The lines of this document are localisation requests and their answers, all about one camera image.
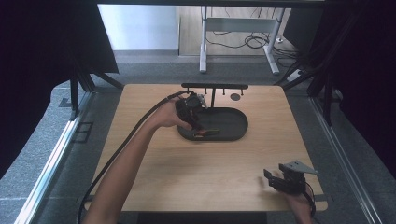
wooden floor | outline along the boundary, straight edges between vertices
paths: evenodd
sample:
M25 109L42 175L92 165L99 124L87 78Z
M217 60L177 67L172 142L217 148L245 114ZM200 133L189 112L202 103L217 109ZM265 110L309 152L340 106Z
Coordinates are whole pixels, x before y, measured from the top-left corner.
M179 7L180 15L180 39L179 39L179 54L180 55L199 55L201 38L202 38L202 13L201 7ZM272 19L276 18L279 9L267 7L208 7L207 17L222 17L222 18L261 18ZM290 9L287 8L283 16L282 25L280 26L278 35L282 36L290 14ZM219 35L222 32L207 32L207 55L263 55L262 48L252 49L249 46L242 48L229 48L221 45L210 44L220 43L222 45L238 47L245 44L245 39L251 33L229 33ZM266 38L264 34L253 34L254 36ZM252 47L258 47L261 44L256 40L249 42ZM285 41L278 44L283 49L290 49L290 43Z

black clamp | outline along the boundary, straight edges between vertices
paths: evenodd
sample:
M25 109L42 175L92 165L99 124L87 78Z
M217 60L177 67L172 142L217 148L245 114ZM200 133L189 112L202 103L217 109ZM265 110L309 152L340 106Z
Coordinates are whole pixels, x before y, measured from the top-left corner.
M273 176L269 171L264 169L264 176L268 179L269 186L290 195L303 194L311 205L311 217L313 217L316 212L315 195L312 192L311 197L306 193L307 183L304 173L317 175L318 172L300 161L279 164L279 170L283 172L283 179Z
M204 96L193 93L188 98L176 101L176 112L178 117L188 122L194 130L201 130L203 127L197 122L197 112L206 108Z

table leg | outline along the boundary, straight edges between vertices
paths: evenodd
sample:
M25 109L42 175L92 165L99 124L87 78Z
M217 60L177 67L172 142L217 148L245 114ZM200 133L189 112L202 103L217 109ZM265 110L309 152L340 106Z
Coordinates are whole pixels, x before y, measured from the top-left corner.
M200 51L200 59L199 59L199 71L201 73L206 72L206 22L207 22L207 7L204 7L203 17L202 17L202 42L201 42L201 51Z
M273 29L273 32L270 36L270 43L268 46L264 46L265 55L267 56L268 63L271 66L271 70L274 75L279 75L279 69L277 68L276 62L274 60L274 56L272 55L272 49L274 47L277 33L279 32L280 25L282 24L282 18L285 14L285 8L281 8L276 17L276 23Z

black oval tray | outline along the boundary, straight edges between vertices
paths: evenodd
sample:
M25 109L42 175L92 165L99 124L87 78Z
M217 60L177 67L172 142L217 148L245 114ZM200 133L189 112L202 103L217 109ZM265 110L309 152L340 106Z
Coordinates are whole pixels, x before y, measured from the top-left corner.
M193 131L177 127L184 138L191 141L234 141L243 137L248 129L248 118L235 108L209 107L197 113L200 123L206 130L220 129L215 135L194 137Z

black curtain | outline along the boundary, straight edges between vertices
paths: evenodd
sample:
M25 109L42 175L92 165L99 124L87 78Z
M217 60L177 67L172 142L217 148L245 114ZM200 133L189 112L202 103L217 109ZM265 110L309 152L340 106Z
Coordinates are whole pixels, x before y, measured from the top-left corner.
M118 73L97 5L0 1L0 176L43 117L52 89L91 71Z
M332 73L344 96L342 111L396 177L396 13L391 6L369 1Z

